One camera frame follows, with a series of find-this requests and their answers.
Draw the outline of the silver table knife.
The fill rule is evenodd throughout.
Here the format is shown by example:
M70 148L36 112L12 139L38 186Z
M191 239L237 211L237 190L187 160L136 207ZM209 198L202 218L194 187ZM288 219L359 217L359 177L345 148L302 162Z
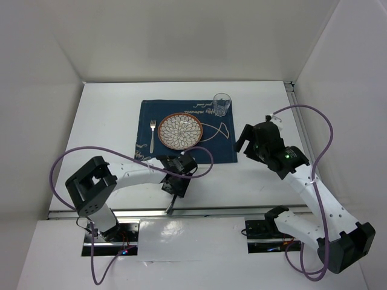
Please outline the silver table knife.
M170 216L173 213L174 204L175 204L175 201L177 200L177 198L178 198L177 195L173 195L171 203L168 205L167 209L165 209L165 211L164 211L164 213L166 215Z

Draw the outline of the silver fork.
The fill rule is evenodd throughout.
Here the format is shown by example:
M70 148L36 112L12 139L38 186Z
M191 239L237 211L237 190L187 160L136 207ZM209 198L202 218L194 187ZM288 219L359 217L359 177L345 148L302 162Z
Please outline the silver fork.
M151 120L151 122L150 122L151 142L150 142L150 145L149 145L149 153L150 154L154 153L154 133L155 133L156 125L157 125L157 121L156 120Z

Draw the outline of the floral patterned ceramic plate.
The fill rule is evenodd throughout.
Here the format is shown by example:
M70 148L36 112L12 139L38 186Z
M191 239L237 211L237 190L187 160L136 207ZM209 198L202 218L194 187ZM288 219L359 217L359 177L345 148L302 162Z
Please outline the floral patterned ceramic plate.
M185 150L201 141L203 127L197 117L175 113L165 117L158 126L158 138L172 150Z

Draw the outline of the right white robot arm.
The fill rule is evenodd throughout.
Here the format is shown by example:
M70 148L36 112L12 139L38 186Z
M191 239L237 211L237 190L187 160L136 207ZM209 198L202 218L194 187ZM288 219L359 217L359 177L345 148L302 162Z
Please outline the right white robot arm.
M333 196L320 179L312 174L312 166L296 146L286 146L280 130L271 121L247 124L235 143L251 160L265 164L289 184L310 211L321 219L314 224L294 214L286 206L266 212L264 230L271 237L281 233L295 237L316 250L324 267L338 274L366 256L376 231L369 223L361 223Z

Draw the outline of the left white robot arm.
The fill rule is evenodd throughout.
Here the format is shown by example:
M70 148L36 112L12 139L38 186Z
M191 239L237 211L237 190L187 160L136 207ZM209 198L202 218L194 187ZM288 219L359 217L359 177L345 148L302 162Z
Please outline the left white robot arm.
M114 191L140 184L160 184L162 191L173 198L182 198L197 167L190 155L157 156L145 161L144 166L110 164L102 156L96 156L69 177L65 187L78 215L90 219L99 236L110 242L123 231L106 203Z

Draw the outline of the clear plastic cup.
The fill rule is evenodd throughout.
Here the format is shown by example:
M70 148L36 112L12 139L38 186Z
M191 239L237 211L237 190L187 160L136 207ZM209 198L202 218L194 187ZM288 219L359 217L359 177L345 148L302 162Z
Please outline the clear plastic cup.
M229 110L229 107L232 103L230 95L226 93L217 93L213 97L213 110L214 114L218 117L224 117Z

